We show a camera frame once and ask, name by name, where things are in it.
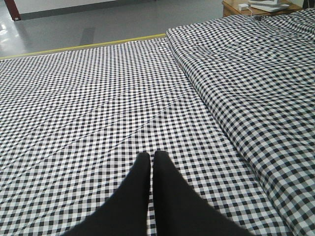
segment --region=gingham sheet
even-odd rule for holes
[[[61,235],[157,149],[229,219],[290,235],[165,39],[6,60],[0,78],[1,235]]]
[[[167,38],[294,235],[315,235],[315,9],[233,16]]]

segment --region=wooden furniture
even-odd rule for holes
[[[245,10],[245,11],[239,11],[238,10],[238,4],[241,3],[247,3],[247,0],[223,0],[223,17],[230,16],[230,15],[244,15],[244,16],[250,16],[252,15],[265,15],[265,16],[275,16],[280,14],[290,14],[294,11],[300,11],[303,10],[302,7],[292,4],[291,2],[287,0],[281,0],[281,3],[287,3],[290,4],[290,6],[287,9],[276,11],[276,12],[267,12],[262,11],[259,9],[255,9],[250,7],[251,11]]]

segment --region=bed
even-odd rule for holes
[[[314,62],[313,8],[1,61],[0,235],[62,235],[159,149],[240,227],[315,235]]]

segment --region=wall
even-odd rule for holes
[[[87,5],[112,0],[15,0],[20,14]]]
[[[289,1],[298,6],[303,6],[303,0],[289,0]]]

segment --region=gray tiled floor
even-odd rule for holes
[[[221,16],[221,0],[148,0],[13,22],[0,0],[0,57],[159,34]]]

